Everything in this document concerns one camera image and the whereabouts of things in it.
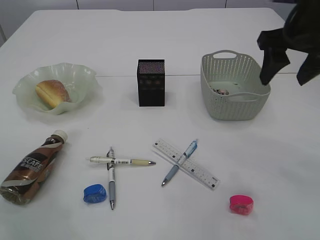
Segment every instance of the gray plastic basket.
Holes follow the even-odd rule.
[[[234,54],[234,58],[216,58],[216,54]],[[261,67],[249,55],[221,50],[204,55],[201,61],[201,90],[211,117],[218,120],[250,120],[265,105],[271,88],[261,84]],[[229,95],[214,90],[224,89]]]

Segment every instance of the bun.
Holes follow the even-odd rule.
[[[46,80],[35,86],[36,94],[52,108],[62,102],[70,102],[65,86],[58,80]]]

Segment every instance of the table surface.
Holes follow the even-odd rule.
[[[0,48],[2,78],[16,80],[41,66],[81,64],[97,76],[135,76],[138,59],[165,59],[167,75],[199,75],[201,58],[220,50],[261,65],[261,31],[284,26],[269,8],[187,11],[41,10]],[[288,50],[297,73],[306,54]]]
[[[237,122],[209,116],[200,76],[167,76],[165,107],[139,107],[135,77],[97,81],[94,97],[61,115],[21,110],[11,94],[16,82],[2,81],[0,179],[54,130],[68,134],[55,171],[30,204],[0,198],[2,239],[319,239],[320,81],[300,87],[295,74],[278,74],[258,116]],[[172,165],[152,151],[158,138],[182,151],[198,138],[194,157],[221,180],[218,188],[181,171],[161,188]],[[106,167],[85,157],[103,156],[109,146],[118,157],[156,161],[116,168],[114,211],[108,201],[83,202],[85,187],[108,187]],[[253,198],[251,215],[229,212],[237,194]]]

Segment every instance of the glass bowl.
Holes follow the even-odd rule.
[[[71,102],[62,102],[55,108],[44,103],[36,93],[36,85],[45,80],[58,80],[69,93]],[[32,108],[54,115],[76,109],[86,95],[97,85],[96,72],[84,65],[59,63],[39,67],[20,79],[12,93],[21,108]]]

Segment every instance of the pen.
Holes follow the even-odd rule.
[[[106,154],[108,158],[115,158],[115,152],[112,146],[110,150]],[[115,164],[112,162],[108,162],[106,164],[106,169],[109,172],[109,201],[111,209],[115,209],[116,204],[116,173],[115,173]]]
[[[128,159],[128,158],[112,158],[112,157],[104,157],[104,156],[92,156],[87,157],[86,160],[91,163],[101,163],[101,164],[133,164],[140,166],[150,166],[155,165],[156,162],[149,160],[140,160],[140,159]]]
[[[164,187],[178,172],[179,166],[181,166],[186,159],[188,159],[191,154],[197,149],[198,145],[198,139],[192,141],[192,143],[189,145],[189,147],[185,150],[185,152],[181,155],[181,157],[178,159],[177,164],[175,164],[171,170],[168,172],[168,174],[165,176],[161,183],[161,187]]]

